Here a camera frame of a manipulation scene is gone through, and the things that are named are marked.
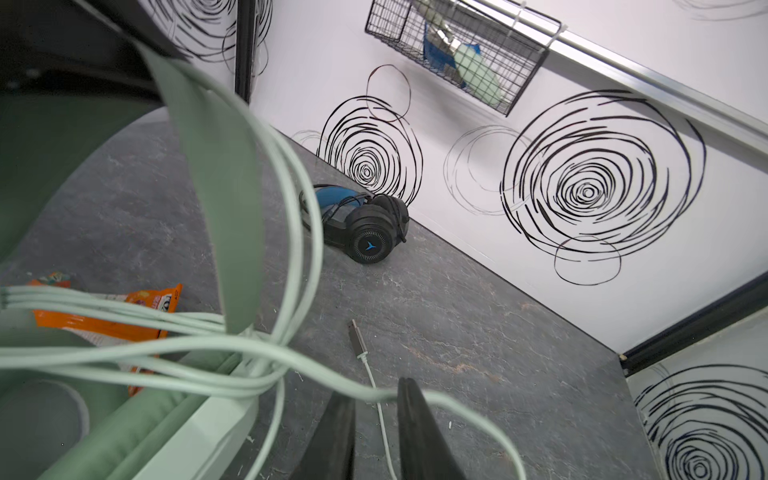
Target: headphones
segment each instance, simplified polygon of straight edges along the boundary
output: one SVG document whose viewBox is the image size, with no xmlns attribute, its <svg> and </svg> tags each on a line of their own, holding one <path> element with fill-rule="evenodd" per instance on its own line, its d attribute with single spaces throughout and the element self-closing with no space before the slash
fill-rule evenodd
<svg viewBox="0 0 768 480">
<path fill-rule="evenodd" d="M 406 241 L 410 217 L 406 203 L 390 195 L 355 192 L 332 184 L 316 184 L 315 195 L 323 215 L 323 238 L 358 263 L 384 260 L 400 242 Z M 303 214 L 309 214 L 303 193 Z M 304 226 L 309 228 L 306 218 Z"/>
</svg>

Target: black wire mesh basket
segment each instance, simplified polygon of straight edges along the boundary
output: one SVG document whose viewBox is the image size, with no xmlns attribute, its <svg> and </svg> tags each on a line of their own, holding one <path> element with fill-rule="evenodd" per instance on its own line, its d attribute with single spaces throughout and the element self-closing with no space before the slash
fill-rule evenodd
<svg viewBox="0 0 768 480">
<path fill-rule="evenodd" d="M 373 0 L 366 33 L 507 116 L 549 52 L 461 0 Z"/>
</svg>

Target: light green brush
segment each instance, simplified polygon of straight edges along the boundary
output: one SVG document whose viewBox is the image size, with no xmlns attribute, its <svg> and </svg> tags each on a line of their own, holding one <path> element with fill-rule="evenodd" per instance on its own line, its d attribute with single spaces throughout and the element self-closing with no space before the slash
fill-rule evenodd
<svg viewBox="0 0 768 480">
<path fill-rule="evenodd" d="M 494 107 L 502 99 L 502 90 L 498 84 L 496 73 L 483 61 L 474 48 L 461 43 L 451 31 L 445 18 L 435 9 L 431 0 L 411 0 L 413 6 L 429 23 L 432 33 L 440 37 L 442 43 L 437 45 L 453 56 L 458 74 L 467 84 L 474 96 Z"/>
</svg>

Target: blue object in basket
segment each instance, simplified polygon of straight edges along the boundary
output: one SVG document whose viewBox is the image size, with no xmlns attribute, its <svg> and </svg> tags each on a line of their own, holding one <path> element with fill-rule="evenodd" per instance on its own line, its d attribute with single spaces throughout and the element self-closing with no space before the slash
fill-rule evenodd
<svg viewBox="0 0 768 480">
<path fill-rule="evenodd" d="M 440 48 L 437 45 L 434 45 L 433 43 L 430 43 L 429 40 L 427 40 L 427 29 L 429 28 L 429 23 L 424 23 L 424 59 L 429 63 L 429 69 L 434 71 L 435 73 L 443 73 L 445 70 L 445 66 L 448 65 L 449 67 L 453 67 L 456 69 L 456 62 L 453 60 L 452 55 L 448 55 L 443 50 L 440 50 Z M 480 55 L 480 45 L 467 45 L 472 50 L 474 50 L 478 55 Z M 462 82 L 459 87 L 464 88 L 467 84 L 465 82 Z"/>
</svg>

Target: gray table surface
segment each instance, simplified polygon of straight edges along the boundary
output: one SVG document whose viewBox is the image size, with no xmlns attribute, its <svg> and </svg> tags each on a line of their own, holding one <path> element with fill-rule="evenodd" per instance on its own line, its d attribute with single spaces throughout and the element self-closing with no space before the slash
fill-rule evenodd
<svg viewBox="0 0 768 480">
<path fill-rule="evenodd" d="M 315 182 L 352 184 L 296 146 Z M 264 169 L 266 254 L 257 325 L 269 329 L 286 271 L 283 204 Z M 292 346 L 348 378 L 368 378 L 349 344 L 359 322 L 380 386 L 409 376 L 487 415 L 536 480 L 658 478 L 615 353 L 418 224 L 384 262 L 360 265 L 326 247 L 315 302 Z M 96 151 L 45 208 L 0 284 L 60 270 L 75 286 L 125 293 L 184 284 L 180 311 L 219 311 L 204 221 L 173 128 L 134 124 Z M 261 478 L 288 478 L 330 391 L 296 372 Z M 245 476 L 269 424 L 273 392 L 223 478 Z M 485 434 L 433 411 L 468 478 L 513 478 Z M 396 408 L 384 407 L 399 473 Z M 388 478 L 375 406 L 358 402 L 355 478 Z"/>
</svg>

